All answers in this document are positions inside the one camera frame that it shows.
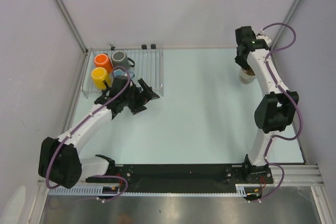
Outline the beige patterned ceramic mug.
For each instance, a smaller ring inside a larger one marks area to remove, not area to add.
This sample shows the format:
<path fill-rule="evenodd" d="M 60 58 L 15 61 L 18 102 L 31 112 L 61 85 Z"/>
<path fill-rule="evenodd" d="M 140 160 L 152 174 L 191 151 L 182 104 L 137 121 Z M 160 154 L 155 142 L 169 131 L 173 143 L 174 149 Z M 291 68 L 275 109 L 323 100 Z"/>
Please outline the beige patterned ceramic mug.
<path fill-rule="evenodd" d="M 241 83 L 249 84 L 256 79 L 256 75 L 252 69 L 245 70 L 243 68 L 240 68 L 238 78 Z"/>

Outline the yellow mug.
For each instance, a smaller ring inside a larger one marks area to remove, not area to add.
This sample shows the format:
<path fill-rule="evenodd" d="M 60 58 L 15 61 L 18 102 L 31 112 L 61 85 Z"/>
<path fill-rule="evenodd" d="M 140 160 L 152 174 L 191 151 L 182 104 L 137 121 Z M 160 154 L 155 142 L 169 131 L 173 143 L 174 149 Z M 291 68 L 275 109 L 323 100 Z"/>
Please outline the yellow mug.
<path fill-rule="evenodd" d="M 99 90 L 105 90 L 108 86 L 111 86 L 110 75 L 107 70 L 103 67 L 96 67 L 91 71 L 91 78 L 95 84 L 95 86 Z"/>

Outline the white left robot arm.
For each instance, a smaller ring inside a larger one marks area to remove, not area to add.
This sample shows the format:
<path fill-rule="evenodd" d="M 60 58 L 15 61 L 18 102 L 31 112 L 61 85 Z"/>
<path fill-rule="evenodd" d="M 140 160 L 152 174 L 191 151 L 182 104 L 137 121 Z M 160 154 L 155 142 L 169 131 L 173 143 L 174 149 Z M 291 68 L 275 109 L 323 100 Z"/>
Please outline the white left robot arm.
<path fill-rule="evenodd" d="M 126 76 L 114 78 L 111 86 L 105 86 L 94 105 L 75 126 L 56 138 L 47 137 L 40 148 L 38 175 L 46 180 L 50 189 L 58 186 L 72 188 L 78 181 L 99 177 L 110 182 L 117 174 L 115 161 L 97 154 L 80 159 L 79 154 L 94 134 L 112 121 L 125 107 L 133 115 L 146 110 L 146 104 L 159 99 L 143 79 L 135 84 Z"/>

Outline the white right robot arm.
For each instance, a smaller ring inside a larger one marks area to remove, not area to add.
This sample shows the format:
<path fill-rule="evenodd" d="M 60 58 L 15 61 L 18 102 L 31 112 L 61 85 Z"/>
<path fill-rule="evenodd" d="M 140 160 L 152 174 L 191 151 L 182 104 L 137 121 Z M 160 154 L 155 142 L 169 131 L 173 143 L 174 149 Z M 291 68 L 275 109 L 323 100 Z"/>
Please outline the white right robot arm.
<path fill-rule="evenodd" d="M 239 79 L 248 84 L 257 80 L 262 100 L 254 112 L 257 134 L 250 152 L 242 164 L 241 176 L 247 183 L 271 178 L 268 152 L 275 138 L 291 125 L 299 95 L 290 91 L 282 82 L 271 59 L 271 39 L 264 33 L 256 34 L 250 26 L 235 30 L 236 57 L 239 65 Z"/>

